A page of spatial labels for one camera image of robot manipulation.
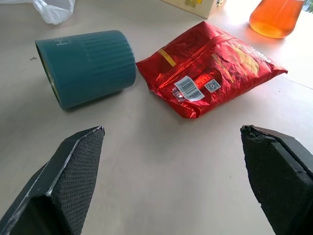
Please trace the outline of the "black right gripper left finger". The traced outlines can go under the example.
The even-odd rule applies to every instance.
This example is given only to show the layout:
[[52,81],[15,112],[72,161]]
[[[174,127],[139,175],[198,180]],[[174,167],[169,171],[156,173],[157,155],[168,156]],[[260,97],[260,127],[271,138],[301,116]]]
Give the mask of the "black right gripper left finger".
[[104,136],[97,126],[64,139],[0,219],[0,235],[81,235]]

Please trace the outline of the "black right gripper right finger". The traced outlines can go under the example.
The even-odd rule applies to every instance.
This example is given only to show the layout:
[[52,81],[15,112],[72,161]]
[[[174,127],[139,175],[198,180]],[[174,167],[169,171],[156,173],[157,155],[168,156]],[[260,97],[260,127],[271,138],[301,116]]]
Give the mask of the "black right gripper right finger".
[[296,138],[240,129],[251,189],[276,235],[313,235],[313,154]]

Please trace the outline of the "teal ribbed cylindrical container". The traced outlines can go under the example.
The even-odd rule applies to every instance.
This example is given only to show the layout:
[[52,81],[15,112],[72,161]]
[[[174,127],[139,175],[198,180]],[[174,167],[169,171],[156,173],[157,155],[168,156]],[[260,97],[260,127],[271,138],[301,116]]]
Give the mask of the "teal ribbed cylindrical container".
[[54,95],[68,110],[132,86],[133,50],[118,30],[36,40]]

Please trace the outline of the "red foil snack bag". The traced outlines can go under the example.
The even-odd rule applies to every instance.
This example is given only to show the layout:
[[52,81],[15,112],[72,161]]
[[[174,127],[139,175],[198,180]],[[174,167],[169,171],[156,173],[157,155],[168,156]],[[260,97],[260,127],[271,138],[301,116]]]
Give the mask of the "red foil snack bag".
[[190,119],[286,73],[264,54],[206,22],[136,65],[149,90]]

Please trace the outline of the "glass flask with orange liquid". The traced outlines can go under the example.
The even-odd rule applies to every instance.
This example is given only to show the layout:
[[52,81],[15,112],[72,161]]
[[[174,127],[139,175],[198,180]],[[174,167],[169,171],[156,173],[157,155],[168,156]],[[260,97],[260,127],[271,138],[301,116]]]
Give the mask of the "glass flask with orange liquid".
[[275,39],[290,35],[302,11],[305,0],[261,0],[249,18],[257,33]]

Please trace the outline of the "clear plastic bag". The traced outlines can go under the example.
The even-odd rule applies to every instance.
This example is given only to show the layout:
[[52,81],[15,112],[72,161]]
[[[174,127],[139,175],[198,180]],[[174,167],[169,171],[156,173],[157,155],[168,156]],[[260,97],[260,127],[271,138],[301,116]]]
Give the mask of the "clear plastic bag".
[[47,24],[58,25],[72,14],[75,0],[32,0],[36,10]]

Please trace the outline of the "beige cardboard box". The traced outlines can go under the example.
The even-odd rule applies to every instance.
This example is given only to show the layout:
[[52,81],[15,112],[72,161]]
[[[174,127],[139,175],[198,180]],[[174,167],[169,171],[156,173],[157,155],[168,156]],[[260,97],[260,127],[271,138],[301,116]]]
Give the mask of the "beige cardboard box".
[[172,6],[208,19],[222,9],[227,0],[161,0]]

